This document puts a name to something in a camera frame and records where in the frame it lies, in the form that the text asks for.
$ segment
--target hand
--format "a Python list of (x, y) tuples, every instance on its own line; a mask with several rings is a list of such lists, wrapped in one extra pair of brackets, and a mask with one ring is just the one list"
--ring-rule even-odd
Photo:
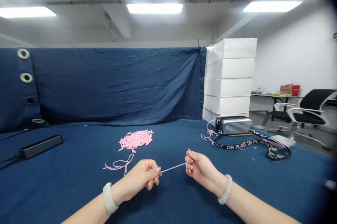
[(117, 206), (131, 200), (142, 188), (149, 191), (154, 183), (159, 184), (160, 167), (155, 160), (140, 160), (121, 180), (111, 187), (112, 197)]
[(185, 162), (187, 159), (186, 174), (220, 198), (227, 187), (226, 176), (220, 173), (208, 157), (203, 154), (189, 149), (186, 151)]

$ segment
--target finger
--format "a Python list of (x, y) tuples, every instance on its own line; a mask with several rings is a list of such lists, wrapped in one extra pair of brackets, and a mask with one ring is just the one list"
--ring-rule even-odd
[(158, 184), (159, 184), (159, 175), (156, 176), (156, 177), (153, 179), (153, 181), (154, 181), (154, 183), (155, 183), (156, 185), (158, 185)]
[(158, 167), (155, 160), (152, 159), (145, 159), (145, 170), (148, 171), (149, 169), (155, 169)]
[(190, 169), (186, 170), (186, 174), (189, 175), (190, 177), (192, 177), (192, 171)]
[(161, 173), (160, 169), (160, 167), (157, 167), (155, 169), (149, 169), (148, 171), (146, 171), (145, 176), (147, 181), (154, 180), (156, 176), (159, 176), (159, 174)]
[(188, 164), (188, 165), (187, 165), (187, 169), (188, 169), (188, 170), (193, 170), (193, 169), (194, 169), (194, 167), (193, 167), (193, 165), (191, 165), (191, 164)]
[(186, 163), (187, 159), (189, 160), (188, 161), (189, 164), (193, 163), (193, 159), (191, 157), (189, 158), (188, 156), (185, 156), (185, 163)]
[(150, 181), (147, 182), (146, 185), (147, 185), (146, 188), (150, 191), (152, 189), (153, 185), (154, 185), (154, 181), (150, 180)]
[(190, 158), (192, 158), (194, 161), (198, 161), (202, 157), (202, 154), (191, 151), (190, 149), (186, 151), (186, 155), (190, 156)]

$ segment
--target white chair armrest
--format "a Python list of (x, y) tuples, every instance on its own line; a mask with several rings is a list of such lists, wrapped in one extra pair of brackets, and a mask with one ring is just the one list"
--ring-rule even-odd
[(276, 103), (276, 104), (274, 105), (275, 110), (276, 110), (276, 111), (281, 111), (281, 110), (279, 109), (280, 106), (287, 106), (287, 107), (293, 107), (293, 108), (299, 107), (299, 105), (296, 105), (296, 104)]
[(321, 118), (325, 123), (324, 125), (330, 124), (330, 122), (327, 120), (327, 118), (324, 115), (319, 115), (319, 114), (315, 113), (315, 112), (324, 113), (324, 111), (321, 111), (321, 110), (314, 110), (314, 109), (308, 109), (308, 108), (290, 108), (290, 109), (288, 109), (287, 113), (288, 113), (289, 117), (291, 118), (291, 120), (293, 122), (297, 122), (297, 120), (294, 117), (294, 113), (302, 112), (302, 111), (304, 111), (306, 113), (311, 113), (311, 114)]

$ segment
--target fluorescent light panel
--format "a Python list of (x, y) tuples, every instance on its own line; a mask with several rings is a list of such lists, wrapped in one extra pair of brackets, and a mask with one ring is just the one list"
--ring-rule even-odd
[(16, 7), (0, 8), (0, 16), (3, 18), (26, 18), (56, 16), (56, 14), (46, 7)]
[(127, 8), (131, 14), (179, 14), (183, 9), (182, 4), (128, 4)]
[(253, 1), (243, 12), (288, 12), (301, 3), (301, 1)]

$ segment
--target blue curtain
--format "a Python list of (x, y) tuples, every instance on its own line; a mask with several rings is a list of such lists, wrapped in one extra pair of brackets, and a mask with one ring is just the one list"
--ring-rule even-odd
[[(0, 49), (0, 132), (47, 123), (202, 118), (205, 47), (31, 48), (28, 59), (17, 50)], [(22, 73), (33, 81), (21, 81)], [(35, 118), (46, 123), (31, 122)]]

